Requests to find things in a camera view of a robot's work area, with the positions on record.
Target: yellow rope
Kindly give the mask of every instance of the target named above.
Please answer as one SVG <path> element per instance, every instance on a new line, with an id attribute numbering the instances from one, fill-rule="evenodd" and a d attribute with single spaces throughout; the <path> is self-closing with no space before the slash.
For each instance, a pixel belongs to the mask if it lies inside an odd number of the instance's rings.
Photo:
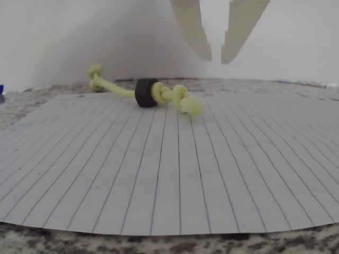
<path id="1" fill-rule="evenodd" d="M 100 77 L 101 66 L 93 65 L 88 70 L 88 76 L 91 79 L 90 88 L 94 92 L 101 92 L 103 88 L 106 88 L 114 93 L 117 93 L 123 97 L 135 98 L 135 92 L 132 90 L 123 89 L 111 82 L 104 80 Z M 203 111 L 203 106 L 195 96 L 192 96 L 187 91 L 186 87 L 182 85 L 174 86 L 173 90 L 165 87 L 161 82 L 154 83 L 151 89 L 151 95 L 154 101 L 161 104 L 167 104 L 173 101 L 175 107 L 182 113 L 190 115 L 200 115 Z"/>

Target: lined paper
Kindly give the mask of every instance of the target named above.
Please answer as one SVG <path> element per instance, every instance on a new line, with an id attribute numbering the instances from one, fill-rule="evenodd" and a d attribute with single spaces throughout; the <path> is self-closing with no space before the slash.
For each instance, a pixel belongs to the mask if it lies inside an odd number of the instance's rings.
<path id="1" fill-rule="evenodd" d="M 202 116 L 59 96 L 0 132 L 0 221 L 125 235 L 339 222 L 338 102 L 196 93 Z"/>

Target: speckled countertop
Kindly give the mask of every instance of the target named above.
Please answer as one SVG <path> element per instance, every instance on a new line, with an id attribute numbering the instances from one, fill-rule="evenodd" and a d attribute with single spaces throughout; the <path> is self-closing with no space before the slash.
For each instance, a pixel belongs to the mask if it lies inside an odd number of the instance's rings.
<path id="1" fill-rule="evenodd" d="M 185 79 L 162 80 L 167 86 L 185 85 L 191 91 L 252 91 L 293 96 L 336 98 L 339 93 L 322 88 L 268 81 Z M 119 83 L 133 88 L 135 82 Z M 8 93 L 0 104 L 0 130 L 14 124 L 29 112 L 58 94 L 90 93 L 88 84 Z M 312 229 L 268 234 L 187 235 L 172 237 L 119 237 L 28 228 L 0 223 L 1 254 L 339 254 L 337 224 Z"/>

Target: white background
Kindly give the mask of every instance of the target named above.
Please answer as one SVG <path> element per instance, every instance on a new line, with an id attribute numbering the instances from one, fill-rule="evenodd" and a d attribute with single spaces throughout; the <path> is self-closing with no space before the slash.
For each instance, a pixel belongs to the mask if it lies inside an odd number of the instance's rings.
<path id="1" fill-rule="evenodd" d="M 6 91 L 72 84 L 96 62 L 107 79 L 339 80 L 338 0 L 271 0 L 227 66 L 220 47 L 228 0 L 201 7 L 212 62 L 186 45 L 169 0 L 1 0 L 0 84 Z"/>

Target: black hexagonal nut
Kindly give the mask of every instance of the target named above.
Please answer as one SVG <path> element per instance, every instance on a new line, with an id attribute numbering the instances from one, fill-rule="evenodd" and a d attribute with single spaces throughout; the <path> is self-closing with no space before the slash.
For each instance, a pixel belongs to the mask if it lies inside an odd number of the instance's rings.
<path id="1" fill-rule="evenodd" d="M 154 107 L 157 105 L 151 95 L 152 85 L 157 82 L 159 82 L 159 80 L 156 78 L 143 78 L 138 80 L 135 96 L 140 107 Z"/>

